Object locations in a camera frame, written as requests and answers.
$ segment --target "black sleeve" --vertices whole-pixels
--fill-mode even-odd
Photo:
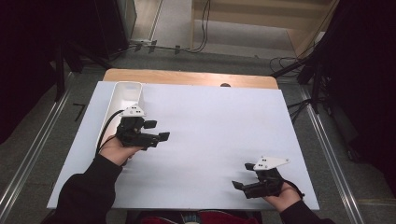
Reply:
[[[121,171],[120,166],[97,155],[84,174],[72,175],[64,183],[55,213],[42,223],[106,223]]]
[[[334,224],[330,219],[320,219],[303,201],[299,201],[280,213],[285,224]]]

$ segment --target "white paper sheet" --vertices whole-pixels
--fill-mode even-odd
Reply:
[[[48,208],[56,207],[67,178],[83,173],[92,162],[114,85],[98,83]],[[145,119],[158,121],[155,129],[143,132],[170,132],[170,137],[127,163],[116,183],[113,207],[272,209],[263,199],[246,199],[232,184],[256,183],[255,173],[244,164],[268,156],[290,159],[278,171],[305,193],[311,209],[318,209],[281,91],[144,84],[143,93]]]

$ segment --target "hand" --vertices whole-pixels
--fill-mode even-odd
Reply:
[[[288,183],[283,183],[279,197],[267,196],[263,198],[265,201],[270,203],[279,213],[283,212],[285,209],[301,200],[300,195],[297,193],[297,190],[290,186]]]
[[[107,142],[102,146],[99,154],[121,166],[140,149],[142,147],[124,147],[121,141],[112,135],[107,138]]]

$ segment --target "black cable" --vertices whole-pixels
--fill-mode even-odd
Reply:
[[[128,47],[128,49],[125,49],[125,50],[119,51],[119,52],[117,52],[117,53],[115,53],[115,54],[112,54],[111,56],[113,56],[113,55],[116,55],[116,56],[115,56],[114,58],[108,60],[108,61],[109,61],[109,62],[113,62],[114,60],[118,59],[118,58],[120,57],[120,55],[121,55],[123,52],[126,52],[126,51],[129,51],[129,50],[131,50],[131,49],[134,49],[134,48],[136,48],[137,46],[138,46],[138,45],[130,45],[130,46]]]
[[[316,34],[318,34],[318,33],[320,32],[322,26],[324,25],[324,22],[325,22],[326,19],[331,15],[332,9],[333,9],[335,6],[336,6],[336,3],[334,2],[334,3],[332,4],[332,7],[330,8],[330,10],[328,11],[326,17],[323,19],[322,23],[320,24],[319,28],[317,29]],[[321,42],[322,42],[322,39],[320,39],[318,43],[315,43],[315,40],[314,40],[314,44],[313,44],[311,47],[309,47],[308,49],[304,50],[302,53],[300,53],[300,54],[296,57],[296,59],[298,60],[298,59],[300,58],[300,56],[302,56],[303,54],[305,54],[305,53],[306,53],[307,51],[309,51],[310,49],[315,48],[316,45],[318,45],[318,44],[321,43]],[[271,61],[270,61],[270,67],[271,67],[271,69],[273,70],[273,72],[275,73],[276,71],[274,71],[274,69],[272,68]]]
[[[327,100],[327,97],[320,97],[318,98],[317,103],[325,103]],[[287,105],[288,110],[295,107],[295,106],[299,106],[297,110],[295,110],[294,112],[292,112],[290,114],[290,118],[291,118],[291,123],[294,124],[294,122],[297,120],[298,116],[300,115],[300,113],[304,110],[304,108],[306,106],[308,106],[309,104],[312,103],[312,99],[307,99],[307,100],[303,100],[300,103],[296,103],[296,104],[292,104],[292,105]]]
[[[108,125],[110,124],[111,120],[113,120],[114,117],[116,117],[116,116],[117,116],[119,113],[121,113],[122,111],[123,111],[123,110],[117,111],[116,113],[114,113],[113,115],[111,115],[110,118],[107,120],[106,125],[105,125],[105,127],[103,127],[103,130],[102,130],[102,132],[101,132],[101,134],[100,134],[99,141],[98,141],[98,143],[97,143],[97,145],[96,145],[96,154],[99,153],[100,149],[102,148],[102,146],[103,146],[105,143],[107,143],[109,140],[111,140],[111,139],[113,139],[114,137],[116,137],[116,135],[114,135],[113,137],[107,139],[102,145],[100,145],[100,144],[102,143],[103,136],[105,135],[105,132],[106,132],[107,127],[108,127]]]
[[[275,72],[275,69],[274,69],[274,67],[273,67],[273,60],[276,60],[276,59],[278,59],[279,66],[282,67],[282,69],[285,68],[285,65],[282,64],[282,60],[295,60],[295,62],[298,62],[298,61],[299,61],[299,59],[297,59],[297,58],[292,58],[292,57],[283,57],[283,58],[276,57],[276,58],[273,58],[273,59],[270,60],[270,68],[271,68],[271,70],[272,70],[273,72]],[[282,76],[282,77],[297,77],[298,74],[300,74],[301,70],[300,70],[300,69],[294,69],[294,70],[291,71],[291,72],[292,72],[292,73],[295,73],[295,75],[292,75],[292,76],[285,76],[285,75],[284,75],[284,76]]]
[[[210,0],[206,1],[205,7],[204,7],[204,11],[202,14],[202,18],[201,18],[201,27],[202,27],[202,31],[203,31],[203,38],[201,41],[201,45],[198,48],[195,49],[176,49],[176,48],[170,48],[170,47],[162,47],[162,46],[155,46],[156,49],[170,49],[170,50],[180,50],[180,51],[184,51],[184,52],[188,52],[188,53],[199,53],[201,52],[207,43],[207,32],[208,32],[208,22],[209,22],[209,15],[210,15]],[[152,47],[151,45],[146,45],[146,46],[142,46],[144,48],[150,48]]]

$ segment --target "floor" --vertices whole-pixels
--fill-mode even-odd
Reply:
[[[141,30],[135,29],[133,41],[150,43],[157,40],[157,46],[169,48],[176,45],[182,48],[190,46],[190,1],[135,2],[138,15],[144,14],[141,10],[148,13],[140,18],[149,19],[136,21],[136,25],[145,22],[146,25],[136,26],[141,27]],[[196,27],[200,27],[200,21],[195,23]],[[208,33],[207,44],[202,54],[175,55],[172,50],[161,49],[148,53],[148,49],[142,48],[138,52],[126,52],[114,61],[113,65],[120,68],[269,75],[273,70],[293,62],[286,59],[280,61],[277,58],[295,57],[287,33],[283,29],[210,22]],[[194,46],[200,44],[201,38],[201,30],[196,28]],[[14,134],[0,146],[0,190],[5,193],[12,189],[10,183],[13,183],[13,178],[19,177],[16,174],[28,174],[21,179],[23,185],[15,185],[19,186],[12,192],[18,196],[13,198],[15,201],[5,202],[2,199],[0,223],[38,223],[48,213],[46,204],[51,189],[82,119],[79,115],[81,105],[89,103],[96,82],[103,78],[104,73],[105,70],[97,65],[86,65],[82,74],[70,75],[67,82],[70,92],[63,104],[54,105],[52,97],[56,90],[49,90]],[[286,77],[278,79],[279,88],[283,91],[287,104],[302,101],[304,90],[309,90],[309,85],[301,87],[296,83],[295,75],[289,73]],[[56,106],[61,109],[59,113],[52,109],[57,108]],[[318,131],[312,121],[315,118],[309,113],[308,107],[297,119],[294,129],[321,207],[318,214],[321,217],[330,217],[337,223],[394,223],[396,202],[383,176],[370,164],[348,160],[347,146],[337,132],[335,123],[321,106],[319,110],[318,118],[324,127],[326,137],[330,139],[330,147],[337,164],[342,168],[346,186],[352,192],[351,196],[357,204],[361,218],[351,219],[345,208],[343,192],[337,185],[339,175],[335,175],[329,165],[326,150],[323,149],[326,146],[318,140]],[[57,118],[53,123],[46,120],[50,113],[55,114]],[[50,132],[45,135],[45,142],[37,142],[36,134],[40,133],[43,124],[48,124]],[[23,160],[30,160],[33,165],[21,171],[19,168]],[[5,205],[13,206],[9,206],[10,210],[5,210]],[[263,223],[280,223],[274,211],[265,211],[262,215]],[[123,223],[125,216],[125,211],[111,210],[108,223]]]

